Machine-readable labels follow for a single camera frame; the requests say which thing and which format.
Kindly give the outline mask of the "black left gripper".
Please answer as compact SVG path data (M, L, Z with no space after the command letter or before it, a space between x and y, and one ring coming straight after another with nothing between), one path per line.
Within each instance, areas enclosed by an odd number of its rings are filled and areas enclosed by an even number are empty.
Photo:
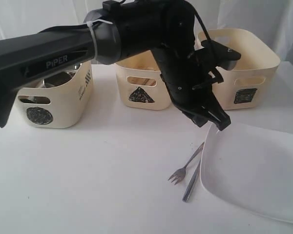
M205 98L192 89L198 81L195 80L193 63L187 57L180 57L172 49L164 47L154 48L151 52L160 68L172 103L178 110L198 127L211 121L222 131L231 124L230 116L220 105L210 106L209 112L205 109Z

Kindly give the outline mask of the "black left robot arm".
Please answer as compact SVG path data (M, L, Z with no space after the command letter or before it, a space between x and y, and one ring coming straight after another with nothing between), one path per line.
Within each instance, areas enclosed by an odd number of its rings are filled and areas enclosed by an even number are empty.
M0 127L7 124L17 92L65 68L95 59L110 65L151 51L172 103L197 126L230 124L212 91L223 78L211 39L195 50L197 10L185 0L108 0L81 25L54 26L0 40Z

